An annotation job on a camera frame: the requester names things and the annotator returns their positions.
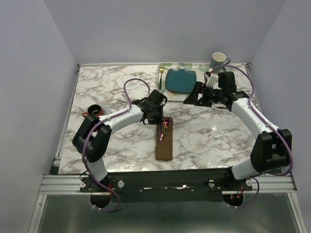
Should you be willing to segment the brown cloth napkin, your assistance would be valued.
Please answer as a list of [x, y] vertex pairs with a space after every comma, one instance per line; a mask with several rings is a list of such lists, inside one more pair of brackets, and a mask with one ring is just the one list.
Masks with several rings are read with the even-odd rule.
[[155, 147], [155, 159], [157, 161], [171, 161], [173, 159], [173, 118], [171, 120], [170, 126], [168, 128], [168, 134], [165, 136], [163, 134], [163, 139], [159, 142], [159, 125], [156, 126], [156, 147]]

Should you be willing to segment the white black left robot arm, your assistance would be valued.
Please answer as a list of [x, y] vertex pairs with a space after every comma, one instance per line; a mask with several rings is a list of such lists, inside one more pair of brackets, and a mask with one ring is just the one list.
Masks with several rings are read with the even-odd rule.
[[163, 107], [167, 97], [157, 90], [140, 100], [129, 102], [129, 106], [115, 113], [97, 117], [94, 114], [86, 116], [75, 134], [72, 144], [82, 155], [88, 173], [91, 175], [91, 186], [98, 192], [107, 188], [108, 172], [103, 156], [107, 150], [112, 134], [139, 122], [149, 125], [159, 125], [163, 122]]

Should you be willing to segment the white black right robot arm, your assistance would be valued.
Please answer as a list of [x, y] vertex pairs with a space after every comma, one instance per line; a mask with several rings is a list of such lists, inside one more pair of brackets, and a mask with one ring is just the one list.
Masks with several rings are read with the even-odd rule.
[[250, 157], [226, 170], [223, 180], [227, 189], [235, 190], [243, 179], [284, 167], [292, 168], [291, 132], [272, 124], [251, 103], [251, 98], [245, 92], [237, 91], [233, 72], [220, 72], [217, 77], [211, 77], [207, 84], [196, 82], [193, 91], [183, 103], [204, 107], [221, 103], [234, 113], [255, 137]]

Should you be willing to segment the iridescent rainbow spoon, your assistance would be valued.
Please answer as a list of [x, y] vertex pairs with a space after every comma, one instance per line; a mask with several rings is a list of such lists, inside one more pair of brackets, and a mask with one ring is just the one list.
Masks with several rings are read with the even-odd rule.
[[167, 136], [168, 128], [170, 126], [171, 120], [169, 118], [164, 119], [163, 128], [164, 128], [164, 135]]

